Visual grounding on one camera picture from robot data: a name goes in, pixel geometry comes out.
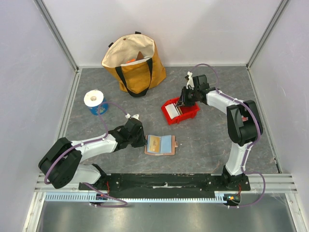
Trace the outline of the yellow credit card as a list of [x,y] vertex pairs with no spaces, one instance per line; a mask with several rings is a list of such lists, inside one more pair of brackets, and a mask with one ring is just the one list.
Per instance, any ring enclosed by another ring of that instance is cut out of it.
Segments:
[[157,154],[160,151],[161,137],[148,135],[147,152]]

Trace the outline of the tan leather card holder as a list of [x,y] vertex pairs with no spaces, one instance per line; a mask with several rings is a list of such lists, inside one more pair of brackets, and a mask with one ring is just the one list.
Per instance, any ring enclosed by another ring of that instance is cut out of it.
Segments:
[[161,137],[160,151],[157,154],[147,152],[147,145],[144,153],[151,156],[172,156],[175,155],[175,150],[178,147],[178,142],[174,135],[164,135]]

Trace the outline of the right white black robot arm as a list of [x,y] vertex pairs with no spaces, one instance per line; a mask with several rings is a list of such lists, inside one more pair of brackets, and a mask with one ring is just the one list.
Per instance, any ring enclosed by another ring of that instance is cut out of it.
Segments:
[[247,156],[263,133],[256,103],[252,100],[238,100],[210,87],[205,75],[192,75],[191,72],[187,73],[187,84],[182,88],[176,106],[189,107],[201,102],[226,114],[227,132],[232,146],[223,167],[221,184],[224,189],[233,190],[245,180]]

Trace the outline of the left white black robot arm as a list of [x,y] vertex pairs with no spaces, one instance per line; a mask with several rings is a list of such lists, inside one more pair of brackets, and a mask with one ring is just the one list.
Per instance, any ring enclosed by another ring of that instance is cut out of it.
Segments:
[[143,147],[147,143],[143,125],[131,117],[126,124],[101,136],[82,140],[69,141],[66,137],[58,139],[38,164],[44,173],[44,183],[61,189],[67,184],[89,183],[94,189],[106,186],[106,177],[97,164],[84,165],[89,158],[113,153],[127,146]]

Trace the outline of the white card stack in bin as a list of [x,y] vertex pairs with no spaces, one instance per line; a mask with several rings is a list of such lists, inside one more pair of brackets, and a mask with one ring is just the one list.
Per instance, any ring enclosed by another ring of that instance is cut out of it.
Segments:
[[175,104],[172,103],[172,104],[166,105],[165,109],[166,109],[170,119],[174,119],[174,118],[179,116],[179,114],[176,110]]

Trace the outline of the brown card in bin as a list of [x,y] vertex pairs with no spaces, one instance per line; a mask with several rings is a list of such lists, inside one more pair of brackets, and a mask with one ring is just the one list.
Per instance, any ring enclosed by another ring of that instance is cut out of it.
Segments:
[[179,115],[183,114],[180,106],[176,106],[176,110],[177,110]]

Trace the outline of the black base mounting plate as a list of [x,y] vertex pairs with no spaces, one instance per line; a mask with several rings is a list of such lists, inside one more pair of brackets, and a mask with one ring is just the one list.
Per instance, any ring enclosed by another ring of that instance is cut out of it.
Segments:
[[216,191],[251,190],[248,177],[227,183],[211,174],[110,174],[92,185],[116,198],[212,198]]

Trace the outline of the red rectangular box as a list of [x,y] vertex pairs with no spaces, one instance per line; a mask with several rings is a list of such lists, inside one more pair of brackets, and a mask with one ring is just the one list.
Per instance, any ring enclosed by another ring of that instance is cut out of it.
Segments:
[[242,121],[243,121],[243,122],[244,122],[244,121],[248,121],[248,117],[242,116]]

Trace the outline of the yellow canvas tote bag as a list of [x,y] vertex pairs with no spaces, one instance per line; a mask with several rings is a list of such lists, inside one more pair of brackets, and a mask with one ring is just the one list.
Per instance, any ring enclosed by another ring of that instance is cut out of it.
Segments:
[[[126,64],[128,60],[136,61]],[[138,98],[166,79],[155,41],[135,32],[109,44],[102,66],[119,82],[120,90]]]

